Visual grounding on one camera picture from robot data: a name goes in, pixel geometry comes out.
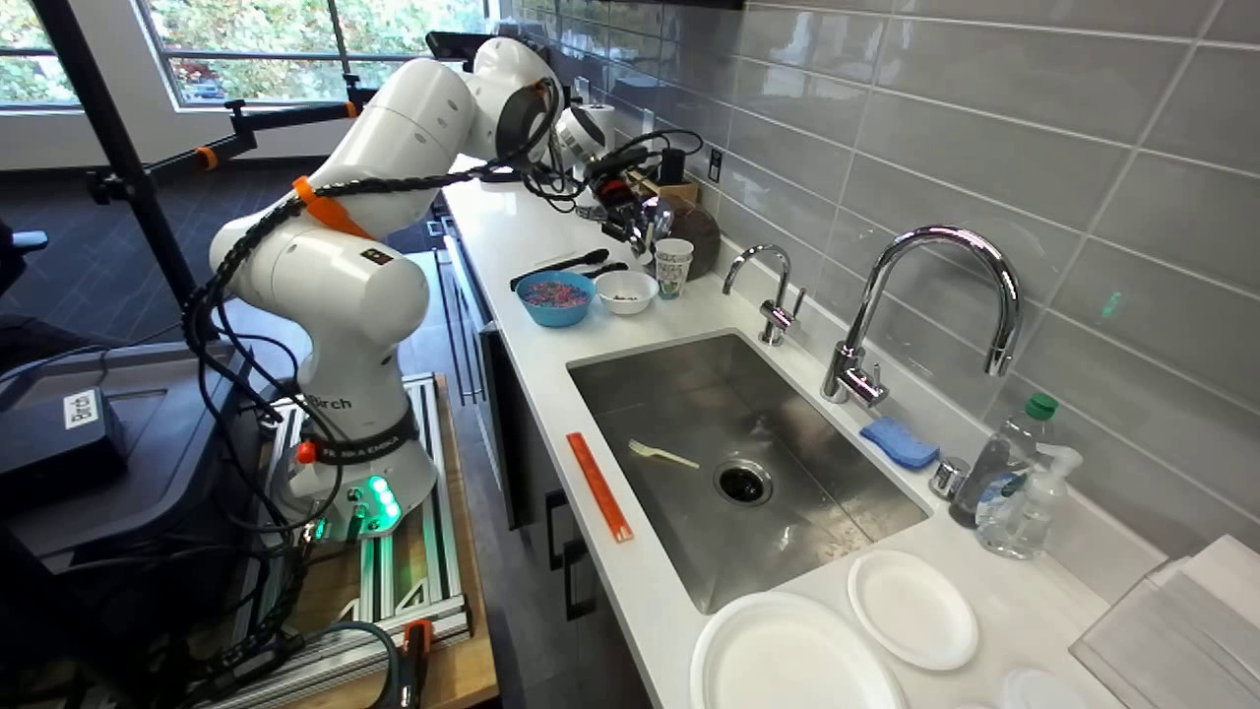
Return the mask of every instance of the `cup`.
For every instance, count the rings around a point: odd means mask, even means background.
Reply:
[[[657,256],[653,256],[653,274],[657,274],[657,295],[662,298],[676,298],[680,295],[680,285],[692,269],[692,245],[689,242],[657,242]]]

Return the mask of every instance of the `white bowl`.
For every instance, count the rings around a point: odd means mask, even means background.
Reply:
[[[657,278],[646,272],[608,272],[594,278],[594,298],[611,314],[634,320],[657,298]]]

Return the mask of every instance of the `white countertop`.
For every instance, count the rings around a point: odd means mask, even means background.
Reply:
[[[860,438],[863,412],[856,406],[819,402],[819,345],[830,345],[836,337],[825,343],[825,335],[805,329],[789,335],[789,343],[781,345],[755,343],[759,312],[748,293],[769,295],[769,278],[754,274],[755,269],[743,269],[735,295],[722,295],[722,274],[706,274],[692,278],[680,298],[657,298],[640,320],[615,320],[592,306],[579,326],[542,329],[507,293],[507,278],[592,248],[611,248],[615,256],[624,256],[624,245],[601,235],[600,224],[554,213],[550,206],[529,196],[519,185],[453,185],[445,189],[445,201],[456,217],[483,298],[498,312],[523,396],[531,402],[531,412],[554,462],[554,478],[608,583],[608,597],[615,603],[615,613],[657,704],[692,704],[689,662],[708,613],[692,607],[684,583],[672,576],[671,555],[651,529],[651,517],[634,501],[630,482],[601,442],[569,368],[718,329],[741,329],[797,391],[805,391],[852,442],[860,442],[860,448],[867,448],[886,478],[895,478],[920,509],[928,509],[928,519],[873,546],[910,550],[949,576],[981,617],[981,655],[957,675],[924,675],[869,643],[895,675],[906,704],[1000,704],[1003,676],[1033,666],[1069,683],[1082,698],[1082,704],[1120,704],[1069,655],[1069,645],[1105,612],[1105,603],[1050,561],[1011,562],[990,555],[972,541],[972,530],[949,519],[945,503],[924,487],[924,478],[895,469]],[[620,542],[608,530],[583,469],[569,448],[569,432],[588,438],[615,501],[630,519],[630,542]],[[814,567],[811,576],[800,576],[781,589],[819,597],[860,631],[847,603],[847,570],[860,555],[863,550]]]

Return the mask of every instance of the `bottle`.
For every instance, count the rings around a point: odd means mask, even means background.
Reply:
[[[1023,471],[1040,463],[1037,446],[1050,442],[1050,417],[1061,402],[1050,394],[1033,394],[1021,417],[997,424],[981,448],[968,482],[955,492],[949,517],[965,529],[977,529],[977,509],[1011,498],[1023,483]]]
[[[1023,483],[981,509],[981,546],[1008,555],[1008,561],[1033,561],[1061,517],[1061,503],[1069,498],[1069,471],[1081,463],[1081,453],[1069,446],[1037,446],[1040,463],[1029,469]]]

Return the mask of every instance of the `bowl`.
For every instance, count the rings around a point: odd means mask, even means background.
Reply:
[[[634,320],[657,298],[657,278],[646,272],[608,272],[594,278],[594,298],[611,314]]]
[[[517,295],[540,326],[565,329],[588,320],[594,285],[579,272],[537,272],[517,285]]]

